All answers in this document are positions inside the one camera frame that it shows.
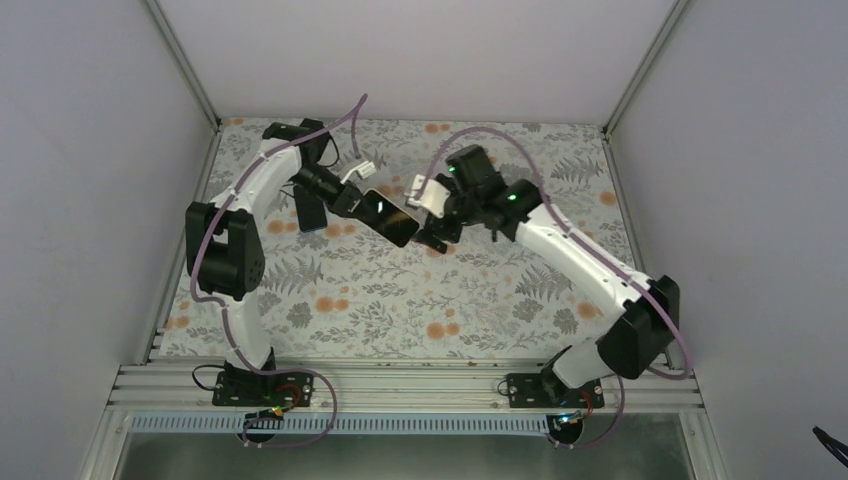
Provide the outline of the black phone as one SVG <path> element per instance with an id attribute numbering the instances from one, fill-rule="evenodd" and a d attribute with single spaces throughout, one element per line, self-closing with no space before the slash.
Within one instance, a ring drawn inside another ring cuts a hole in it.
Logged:
<path id="1" fill-rule="evenodd" d="M 378 190 L 367 190 L 357 207 L 358 219 L 398 248 L 405 247 L 420 229 L 419 222 Z"/>

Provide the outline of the light blue cased phone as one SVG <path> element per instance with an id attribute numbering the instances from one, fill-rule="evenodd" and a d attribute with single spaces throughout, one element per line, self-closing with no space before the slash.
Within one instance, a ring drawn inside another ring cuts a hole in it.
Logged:
<path id="1" fill-rule="evenodd" d="M 293 187 L 292 193 L 299 230 L 302 233 L 310 233 L 325 229 L 328 222 L 324 203 L 299 185 Z"/>

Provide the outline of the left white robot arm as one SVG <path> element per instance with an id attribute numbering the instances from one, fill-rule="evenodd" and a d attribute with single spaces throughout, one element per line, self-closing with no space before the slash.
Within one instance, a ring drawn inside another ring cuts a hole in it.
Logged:
<path id="1" fill-rule="evenodd" d="M 328 127 L 318 120 L 274 122 L 263 132 L 259 150 L 241 176 L 214 199 L 194 201 L 186 210 L 190 293 L 198 303 L 219 307 L 228 347 L 212 389 L 216 405 L 263 405 L 283 391 L 286 376 L 276 370 L 256 290 L 265 269 L 258 226 L 284 185 L 293 182 L 304 188 L 336 216 L 361 222 L 376 217 L 356 186 L 321 165 L 332 140 Z"/>

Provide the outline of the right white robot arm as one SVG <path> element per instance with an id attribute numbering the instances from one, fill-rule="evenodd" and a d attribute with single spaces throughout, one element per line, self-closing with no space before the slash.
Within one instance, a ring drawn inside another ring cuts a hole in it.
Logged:
<path id="1" fill-rule="evenodd" d="M 533 405 L 565 407 L 596 380 L 634 380 L 648 370 L 679 332 L 679 286 L 668 276 L 652 279 L 601 248 L 562 216 L 538 183 L 507 183 L 481 146 L 456 151 L 447 166 L 433 178 L 415 176 L 406 194 L 408 205 L 427 213 L 421 242 L 445 252 L 464 228 L 482 225 L 542 257 L 583 290 L 608 324 L 542 366 L 533 381 Z"/>

